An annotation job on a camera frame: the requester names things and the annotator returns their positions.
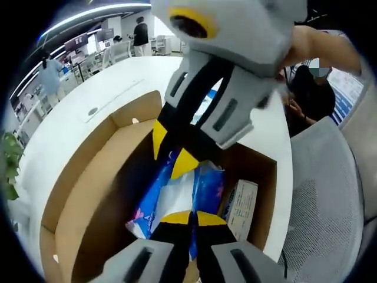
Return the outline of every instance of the white table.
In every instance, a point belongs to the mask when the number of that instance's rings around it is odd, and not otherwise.
[[[30,194],[29,251],[42,272],[39,233],[42,214],[58,176],[81,142],[112,112],[139,96],[158,90],[161,100],[179,57],[129,58],[79,85],[44,119],[28,143],[17,179]],[[98,107],[91,118],[88,112]],[[292,152],[283,106],[274,93],[265,110],[251,113],[254,130],[241,143],[277,161],[275,207],[264,253],[279,259],[292,202]]]

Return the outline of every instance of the black shirt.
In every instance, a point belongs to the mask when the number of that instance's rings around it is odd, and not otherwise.
[[[141,46],[147,44],[148,40],[148,26],[145,23],[138,24],[134,30],[134,46]]]
[[[289,90],[295,95],[295,101],[306,117],[319,121],[332,115],[335,108],[335,93],[328,81],[321,85],[316,84],[308,66],[301,65],[297,69]],[[295,117],[294,114],[291,114],[288,119],[291,136],[295,136],[310,126],[304,119]]]

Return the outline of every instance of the person in light blue shirt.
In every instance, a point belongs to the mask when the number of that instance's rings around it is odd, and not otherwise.
[[[62,92],[60,89],[59,72],[64,66],[58,60],[50,59],[50,54],[45,50],[42,50],[41,57],[42,65],[39,68],[39,81],[43,86],[48,102],[54,108],[64,97],[59,95]]]

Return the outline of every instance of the cardboard box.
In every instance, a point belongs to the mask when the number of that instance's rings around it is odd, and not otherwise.
[[[244,241],[249,235],[257,192],[257,184],[239,180],[230,193],[222,217],[227,222],[237,241]]]
[[[65,166],[42,218],[41,256],[48,282],[88,282],[135,240],[125,223],[160,167],[153,158],[151,132],[160,110],[157,91],[125,105],[83,141]],[[132,124],[133,118],[140,123]],[[238,180],[258,184],[247,240],[263,250],[275,203],[276,162],[240,144],[212,161],[225,169],[219,211]]]

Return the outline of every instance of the potted plant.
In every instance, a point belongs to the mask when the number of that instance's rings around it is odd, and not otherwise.
[[[3,162],[5,174],[3,175],[1,182],[2,194],[6,200],[15,201],[19,198],[15,189],[15,178],[18,176],[19,161],[24,151],[18,144],[16,137],[11,133],[4,133],[2,135],[1,142],[5,161]],[[16,222],[13,224],[15,230],[17,231],[17,222],[24,223],[28,221],[28,212],[25,212],[25,210],[28,210],[28,207],[21,202],[11,202],[8,203],[8,208],[10,210],[10,215],[13,219],[13,222]]]

